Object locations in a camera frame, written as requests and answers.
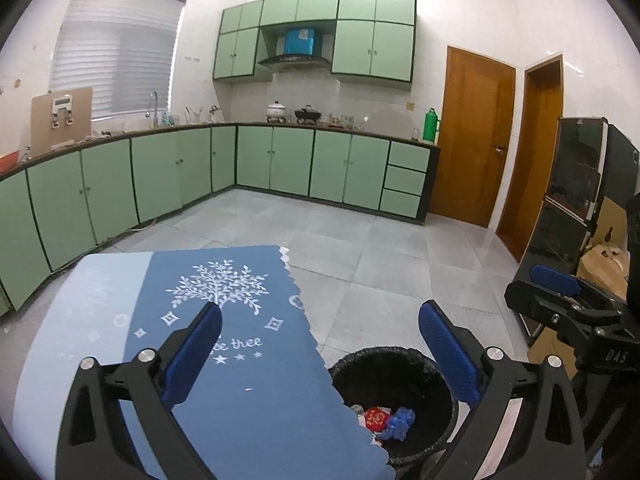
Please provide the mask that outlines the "blue plastic bag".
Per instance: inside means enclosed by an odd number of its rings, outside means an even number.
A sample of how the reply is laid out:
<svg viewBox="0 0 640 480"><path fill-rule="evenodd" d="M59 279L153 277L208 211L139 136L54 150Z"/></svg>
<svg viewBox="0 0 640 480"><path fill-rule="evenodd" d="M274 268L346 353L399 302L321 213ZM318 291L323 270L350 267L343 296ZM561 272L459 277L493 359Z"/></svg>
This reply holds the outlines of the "blue plastic bag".
<svg viewBox="0 0 640 480"><path fill-rule="evenodd" d="M416 413L411 408L398 408L398 410L386 420L385 427L382 431L377 432L375 437L379 441L405 441L408 431L415 421Z"/></svg>

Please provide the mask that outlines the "red fabric pouch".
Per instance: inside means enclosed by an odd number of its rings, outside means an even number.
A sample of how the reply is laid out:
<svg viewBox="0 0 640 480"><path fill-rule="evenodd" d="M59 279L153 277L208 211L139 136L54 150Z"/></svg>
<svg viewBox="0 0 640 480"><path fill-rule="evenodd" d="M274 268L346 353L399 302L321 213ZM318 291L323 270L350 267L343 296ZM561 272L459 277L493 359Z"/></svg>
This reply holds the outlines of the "red fabric pouch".
<svg viewBox="0 0 640 480"><path fill-rule="evenodd" d="M383 410L382 408L379 408L378 406L368 408L367 411L363 413L364 426L366 426L370 431L376 432L377 434L386 429L389 419L390 413Z"/></svg>

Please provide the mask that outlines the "black trash bin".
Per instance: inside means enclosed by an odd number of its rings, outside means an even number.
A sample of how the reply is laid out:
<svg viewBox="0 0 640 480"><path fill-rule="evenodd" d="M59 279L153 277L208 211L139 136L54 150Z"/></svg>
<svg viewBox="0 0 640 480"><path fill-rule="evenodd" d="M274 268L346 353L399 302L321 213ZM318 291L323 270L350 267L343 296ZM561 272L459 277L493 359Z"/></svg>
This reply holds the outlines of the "black trash bin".
<svg viewBox="0 0 640 480"><path fill-rule="evenodd" d="M413 348L374 347L344 356L329 368L348 406L410 408L416 420L405 440L382 444L390 466L423 464L441 451L458 421L458 401L431 358Z"/></svg>

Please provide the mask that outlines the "green lower kitchen cabinets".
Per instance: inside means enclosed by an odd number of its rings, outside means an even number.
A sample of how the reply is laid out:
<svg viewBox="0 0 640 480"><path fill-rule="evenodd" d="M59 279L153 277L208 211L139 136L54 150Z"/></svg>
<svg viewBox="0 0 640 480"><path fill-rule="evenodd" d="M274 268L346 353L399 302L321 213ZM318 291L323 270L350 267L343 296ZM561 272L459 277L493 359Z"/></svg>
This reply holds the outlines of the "green lower kitchen cabinets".
<svg viewBox="0 0 640 480"><path fill-rule="evenodd" d="M439 147L296 125L125 133L21 162L1 176L1 307L147 223L232 188L421 223Z"/></svg>

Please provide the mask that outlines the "cardboard box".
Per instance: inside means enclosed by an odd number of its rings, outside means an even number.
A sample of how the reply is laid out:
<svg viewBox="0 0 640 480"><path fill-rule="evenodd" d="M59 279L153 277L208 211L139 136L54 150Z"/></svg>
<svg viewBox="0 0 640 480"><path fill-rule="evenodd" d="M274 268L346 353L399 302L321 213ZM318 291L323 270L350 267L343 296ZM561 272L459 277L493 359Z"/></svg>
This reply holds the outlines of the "cardboard box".
<svg viewBox="0 0 640 480"><path fill-rule="evenodd" d="M587 219L547 197L516 277L533 283L529 270L542 264L625 300L630 267L626 227L626 211L609 197Z"/></svg>

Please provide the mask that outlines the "black glass cabinet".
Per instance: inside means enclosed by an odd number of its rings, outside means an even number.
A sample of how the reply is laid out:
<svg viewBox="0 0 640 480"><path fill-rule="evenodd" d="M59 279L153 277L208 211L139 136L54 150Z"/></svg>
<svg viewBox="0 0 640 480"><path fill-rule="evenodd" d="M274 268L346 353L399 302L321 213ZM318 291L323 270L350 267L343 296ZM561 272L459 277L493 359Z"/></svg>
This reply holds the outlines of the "black glass cabinet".
<svg viewBox="0 0 640 480"><path fill-rule="evenodd" d="M638 148L606 118L560 118L544 200L515 277L528 282L537 264L573 274L591 247L624 247L625 206L638 177Z"/></svg>

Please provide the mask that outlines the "blue tree-pattern mat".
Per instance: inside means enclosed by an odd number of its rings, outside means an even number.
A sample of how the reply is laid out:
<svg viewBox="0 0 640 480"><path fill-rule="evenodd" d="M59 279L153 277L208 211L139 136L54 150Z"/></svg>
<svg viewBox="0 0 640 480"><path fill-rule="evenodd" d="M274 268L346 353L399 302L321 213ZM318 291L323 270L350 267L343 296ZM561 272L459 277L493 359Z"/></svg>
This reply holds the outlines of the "blue tree-pattern mat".
<svg viewBox="0 0 640 480"><path fill-rule="evenodd" d="M206 302L222 329L175 418L219 479L389 479L386 452L332 385L278 245L140 252L126 358Z"/></svg>

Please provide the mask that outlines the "brown wooden door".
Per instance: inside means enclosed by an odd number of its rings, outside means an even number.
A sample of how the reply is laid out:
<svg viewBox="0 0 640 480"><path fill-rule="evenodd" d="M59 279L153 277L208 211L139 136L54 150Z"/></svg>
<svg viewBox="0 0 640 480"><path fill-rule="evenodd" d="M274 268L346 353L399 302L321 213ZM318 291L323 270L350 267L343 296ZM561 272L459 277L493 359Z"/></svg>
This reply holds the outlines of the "brown wooden door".
<svg viewBox="0 0 640 480"><path fill-rule="evenodd" d="M447 49L433 214L488 226L509 148L515 76L509 65Z"/></svg>

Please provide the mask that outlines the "green thermos bottle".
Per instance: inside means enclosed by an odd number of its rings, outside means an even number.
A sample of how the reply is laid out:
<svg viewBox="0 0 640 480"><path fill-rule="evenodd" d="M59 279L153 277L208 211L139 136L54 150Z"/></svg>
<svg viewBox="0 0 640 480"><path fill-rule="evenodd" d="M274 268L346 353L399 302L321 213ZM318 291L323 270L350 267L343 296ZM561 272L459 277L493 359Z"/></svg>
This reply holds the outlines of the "green thermos bottle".
<svg viewBox="0 0 640 480"><path fill-rule="evenodd" d="M434 107L431 107L424 115L423 140L435 143L439 132L440 118Z"/></svg>

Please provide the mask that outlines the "orange plastic basin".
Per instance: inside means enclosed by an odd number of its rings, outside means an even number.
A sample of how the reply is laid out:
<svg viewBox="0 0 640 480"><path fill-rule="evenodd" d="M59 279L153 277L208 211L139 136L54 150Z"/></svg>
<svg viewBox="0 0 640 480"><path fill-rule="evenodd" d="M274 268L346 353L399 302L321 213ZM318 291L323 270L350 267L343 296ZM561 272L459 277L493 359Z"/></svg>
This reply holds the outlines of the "orange plastic basin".
<svg viewBox="0 0 640 480"><path fill-rule="evenodd" d="M14 151L0 156L0 172L4 174L15 168L20 162L21 152Z"/></svg>

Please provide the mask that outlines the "white ceramic pot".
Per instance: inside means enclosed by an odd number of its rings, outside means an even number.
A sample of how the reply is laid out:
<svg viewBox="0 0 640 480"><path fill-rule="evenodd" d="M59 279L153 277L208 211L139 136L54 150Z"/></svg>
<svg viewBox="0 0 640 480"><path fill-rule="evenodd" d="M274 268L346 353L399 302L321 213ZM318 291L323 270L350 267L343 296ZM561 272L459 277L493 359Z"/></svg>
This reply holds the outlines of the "white ceramic pot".
<svg viewBox="0 0 640 480"><path fill-rule="evenodd" d="M270 124L285 124L286 106L278 101L274 101L267 106L266 117L267 122Z"/></svg>

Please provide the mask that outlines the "chrome sink faucet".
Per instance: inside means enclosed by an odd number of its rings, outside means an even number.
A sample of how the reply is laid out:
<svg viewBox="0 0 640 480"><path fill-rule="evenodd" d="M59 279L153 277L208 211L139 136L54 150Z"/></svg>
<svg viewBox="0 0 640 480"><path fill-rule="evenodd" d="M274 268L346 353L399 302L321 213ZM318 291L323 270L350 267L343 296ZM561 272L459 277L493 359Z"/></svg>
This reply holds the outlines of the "chrome sink faucet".
<svg viewBox="0 0 640 480"><path fill-rule="evenodd" d="M149 105L145 117L149 118L152 129L158 126L158 93L156 91L150 92Z"/></svg>

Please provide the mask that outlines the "cardboard board with scale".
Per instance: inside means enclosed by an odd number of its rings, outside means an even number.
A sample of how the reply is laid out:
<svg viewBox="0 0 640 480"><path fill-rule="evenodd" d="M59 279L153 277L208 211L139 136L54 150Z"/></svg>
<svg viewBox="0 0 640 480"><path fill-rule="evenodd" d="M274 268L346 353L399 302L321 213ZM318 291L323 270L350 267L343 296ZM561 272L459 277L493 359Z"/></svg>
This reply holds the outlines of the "cardboard board with scale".
<svg viewBox="0 0 640 480"><path fill-rule="evenodd" d="M30 154L39 156L60 144L80 142L91 133L93 88L50 92L32 99Z"/></svg>

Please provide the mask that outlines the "window blind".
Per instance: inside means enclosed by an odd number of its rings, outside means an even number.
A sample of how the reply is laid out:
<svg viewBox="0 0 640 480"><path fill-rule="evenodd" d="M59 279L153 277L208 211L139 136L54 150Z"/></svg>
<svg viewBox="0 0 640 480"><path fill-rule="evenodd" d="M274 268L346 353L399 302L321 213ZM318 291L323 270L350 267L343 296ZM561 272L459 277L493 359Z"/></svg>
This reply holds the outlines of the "window blind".
<svg viewBox="0 0 640 480"><path fill-rule="evenodd" d="M168 110L184 0L70 0L52 54L51 91L93 88L94 119Z"/></svg>

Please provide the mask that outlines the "green upper wall cabinets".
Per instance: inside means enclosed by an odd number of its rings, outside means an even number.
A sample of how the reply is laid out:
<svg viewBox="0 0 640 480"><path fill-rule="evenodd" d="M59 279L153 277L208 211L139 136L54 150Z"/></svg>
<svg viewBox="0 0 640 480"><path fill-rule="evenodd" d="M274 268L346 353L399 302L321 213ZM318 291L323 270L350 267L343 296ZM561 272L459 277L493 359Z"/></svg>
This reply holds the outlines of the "green upper wall cabinets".
<svg viewBox="0 0 640 480"><path fill-rule="evenodd" d="M255 0L222 11L213 80L321 68L344 82L409 89L414 50L416 0Z"/></svg>

